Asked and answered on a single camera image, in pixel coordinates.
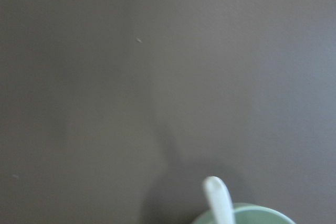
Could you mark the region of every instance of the spoon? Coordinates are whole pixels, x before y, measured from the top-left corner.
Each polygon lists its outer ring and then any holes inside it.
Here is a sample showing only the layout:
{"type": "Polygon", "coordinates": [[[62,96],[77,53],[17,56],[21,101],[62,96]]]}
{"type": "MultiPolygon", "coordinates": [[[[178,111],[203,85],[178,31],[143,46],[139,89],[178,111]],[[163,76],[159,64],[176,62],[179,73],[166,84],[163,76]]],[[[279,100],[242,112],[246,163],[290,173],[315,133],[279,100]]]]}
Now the spoon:
{"type": "Polygon", "coordinates": [[[235,224],[230,193],[218,177],[207,177],[203,181],[205,197],[217,224],[235,224]]]}

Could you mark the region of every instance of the cup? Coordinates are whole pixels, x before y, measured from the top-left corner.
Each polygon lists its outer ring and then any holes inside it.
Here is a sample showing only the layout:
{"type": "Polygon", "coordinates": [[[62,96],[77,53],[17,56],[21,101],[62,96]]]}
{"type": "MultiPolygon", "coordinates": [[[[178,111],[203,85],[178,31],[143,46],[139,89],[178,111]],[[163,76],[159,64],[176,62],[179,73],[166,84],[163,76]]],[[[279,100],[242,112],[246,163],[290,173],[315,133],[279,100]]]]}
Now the cup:
{"type": "MultiPolygon", "coordinates": [[[[234,203],[233,209],[236,224],[295,224],[282,213],[258,205],[234,203]]],[[[209,210],[197,217],[192,224],[216,224],[216,222],[209,210]]]]}

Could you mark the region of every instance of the white plastic handle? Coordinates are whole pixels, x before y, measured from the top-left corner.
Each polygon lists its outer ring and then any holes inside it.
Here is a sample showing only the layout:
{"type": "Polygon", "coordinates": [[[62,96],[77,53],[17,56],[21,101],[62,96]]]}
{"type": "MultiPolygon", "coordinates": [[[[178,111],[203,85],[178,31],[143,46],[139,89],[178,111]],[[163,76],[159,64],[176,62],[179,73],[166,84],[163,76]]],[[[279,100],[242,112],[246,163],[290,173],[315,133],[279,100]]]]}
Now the white plastic handle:
{"type": "Polygon", "coordinates": [[[217,224],[235,224],[230,193],[224,182],[218,177],[207,177],[203,189],[217,224]]]}

